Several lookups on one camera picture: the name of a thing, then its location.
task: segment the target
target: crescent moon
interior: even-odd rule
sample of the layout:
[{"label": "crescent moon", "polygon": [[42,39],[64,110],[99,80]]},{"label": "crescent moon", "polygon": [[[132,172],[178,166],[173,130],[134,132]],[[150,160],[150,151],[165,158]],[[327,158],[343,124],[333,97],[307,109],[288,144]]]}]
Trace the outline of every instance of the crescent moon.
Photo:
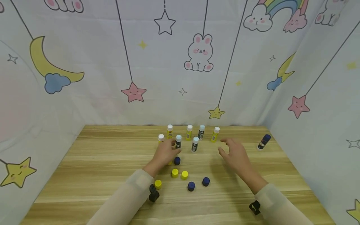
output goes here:
[{"label": "crescent moon", "polygon": [[58,73],[60,76],[65,76],[69,78],[71,82],[81,81],[84,77],[84,72],[73,73],[64,69],[60,69],[59,67],[54,66],[51,62],[48,61],[43,49],[44,38],[45,36],[37,37],[30,44],[31,59],[37,71],[43,77],[45,77],[48,73]]}]

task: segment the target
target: hand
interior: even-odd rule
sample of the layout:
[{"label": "hand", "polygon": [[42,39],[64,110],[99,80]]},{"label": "hand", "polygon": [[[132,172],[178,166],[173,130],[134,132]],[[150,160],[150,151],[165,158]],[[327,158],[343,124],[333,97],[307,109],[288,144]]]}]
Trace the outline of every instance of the hand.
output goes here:
[{"label": "hand", "polygon": [[160,142],[152,160],[144,166],[143,170],[155,178],[158,172],[181,152],[180,148],[172,149],[171,146],[174,145],[175,139],[166,139],[164,142]]}]

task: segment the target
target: black line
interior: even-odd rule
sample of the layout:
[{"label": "black line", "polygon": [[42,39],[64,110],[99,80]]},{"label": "black line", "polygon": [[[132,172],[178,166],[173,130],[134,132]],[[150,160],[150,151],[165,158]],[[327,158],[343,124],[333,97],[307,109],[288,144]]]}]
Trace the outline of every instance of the black line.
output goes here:
[{"label": "black line", "polygon": [[127,59],[127,64],[128,64],[128,66],[129,66],[130,78],[131,78],[131,82],[132,82],[132,75],[131,75],[131,69],[130,69],[129,56],[127,55],[127,49],[126,49],[126,44],[125,44],[124,31],[123,31],[123,29],[122,29],[122,23],[121,23],[121,18],[120,18],[119,4],[117,3],[117,0],[115,0],[115,2],[116,2],[117,14],[119,15],[120,27],[121,27],[121,34],[122,34],[122,40],[124,41],[126,59]]},{"label": "black line", "polygon": [[26,28],[27,32],[29,33],[29,35],[30,35],[31,39],[33,39],[33,40],[34,40],[34,38],[32,37],[32,35],[31,35],[31,33],[30,33],[29,28],[27,28],[27,26],[26,26],[26,24],[25,24],[24,20],[22,19],[21,15],[20,15],[20,13],[19,13],[19,11],[18,11],[18,9],[16,8],[15,4],[13,3],[13,0],[10,0],[10,1],[11,1],[11,3],[13,4],[13,6],[14,6],[14,8],[15,8],[16,12],[18,13],[18,15],[19,15],[19,17],[20,17],[20,19],[21,19],[22,23],[24,24],[24,26],[25,26],[25,28]]},{"label": "black line", "polygon": [[219,104],[217,104],[217,106],[219,106],[219,105],[220,105],[220,101],[221,101],[222,93],[224,92],[224,88],[225,88],[225,84],[226,84],[226,79],[228,78],[229,69],[230,69],[230,65],[231,65],[231,60],[233,59],[233,55],[234,55],[234,51],[235,51],[236,42],[238,41],[238,36],[239,36],[239,32],[240,32],[240,28],[241,28],[241,24],[243,23],[243,18],[244,18],[244,14],[245,14],[245,9],[246,9],[247,2],[248,2],[248,0],[246,0],[246,2],[245,2],[243,15],[241,16],[241,21],[240,21],[240,25],[239,25],[239,29],[238,29],[238,34],[236,35],[236,39],[235,39],[235,43],[234,43],[234,47],[233,47],[233,52],[231,53],[231,57],[230,57],[229,67],[228,67],[228,70],[227,70],[227,72],[226,72],[224,85],[222,86],[222,91],[221,91],[221,95],[220,95],[220,99],[219,99]]},{"label": "black line", "polygon": [[205,35],[205,23],[206,23],[207,5],[208,4],[209,4],[209,0],[206,0],[206,11],[205,11],[204,27],[203,27],[203,38],[204,38],[204,35]]},{"label": "black line", "polygon": [[350,35],[354,32],[354,30],[357,28],[357,26],[360,24],[360,21],[357,22],[356,26],[352,29],[352,31],[350,32],[350,34],[347,36],[347,38],[344,40],[344,42],[340,45],[339,49],[336,51],[335,55],[330,59],[330,61],[328,62],[328,64],[325,66],[325,68],[323,69],[323,71],[320,73],[320,75],[317,77],[317,79],[315,80],[315,82],[312,84],[312,86],[309,88],[309,90],[306,92],[305,95],[307,95],[310,90],[312,89],[312,87],[315,85],[315,83],[318,81],[318,79],[320,78],[320,76],[324,73],[324,71],[326,70],[326,68],[329,66],[329,64],[331,63],[331,61],[335,58],[336,54],[340,51],[340,49],[343,47],[343,45],[345,44],[345,42],[347,41],[347,39],[350,37]]}]

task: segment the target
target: blue cap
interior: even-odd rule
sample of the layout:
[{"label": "blue cap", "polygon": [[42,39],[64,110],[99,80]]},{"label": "blue cap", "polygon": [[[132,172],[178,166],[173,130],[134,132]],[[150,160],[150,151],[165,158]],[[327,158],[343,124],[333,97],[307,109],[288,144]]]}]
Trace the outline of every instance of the blue cap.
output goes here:
[{"label": "blue cap", "polygon": [[262,138],[264,141],[269,141],[271,139],[270,134],[265,134],[265,136]]},{"label": "blue cap", "polygon": [[180,157],[175,157],[174,164],[177,166],[180,165]]},{"label": "blue cap", "polygon": [[193,191],[195,189],[195,183],[190,181],[188,184],[188,190],[189,191]]},{"label": "blue cap", "polygon": [[204,177],[202,184],[207,187],[210,184],[210,179],[208,177]]}]

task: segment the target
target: wood grain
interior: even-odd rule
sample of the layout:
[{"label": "wood grain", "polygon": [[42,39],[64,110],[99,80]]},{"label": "wood grain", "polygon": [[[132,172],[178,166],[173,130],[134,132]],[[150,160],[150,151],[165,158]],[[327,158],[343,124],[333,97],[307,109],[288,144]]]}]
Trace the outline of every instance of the wood grain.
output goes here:
[{"label": "wood grain", "polygon": [[[224,164],[217,146],[227,147],[210,142],[212,131],[213,127],[206,127],[195,153],[190,150],[191,141],[182,141],[181,164],[160,172],[160,198],[156,203],[146,201],[131,225],[266,224],[261,215],[249,210],[254,197]],[[126,178],[152,158],[160,133],[166,135],[166,127],[85,126],[21,224],[86,224]],[[176,134],[185,137],[186,127],[174,126]],[[256,149],[265,134],[269,134],[265,127],[221,127],[218,140],[238,138],[260,174],[314,224],[334,224],[274,138],[263,151]],[[187,170],[188,180],[171,178],[175,167]],[[201,185],[205,176],[211,181],[208,187]],[[193,192],[186,189],[189,181],[196,184]]]}]

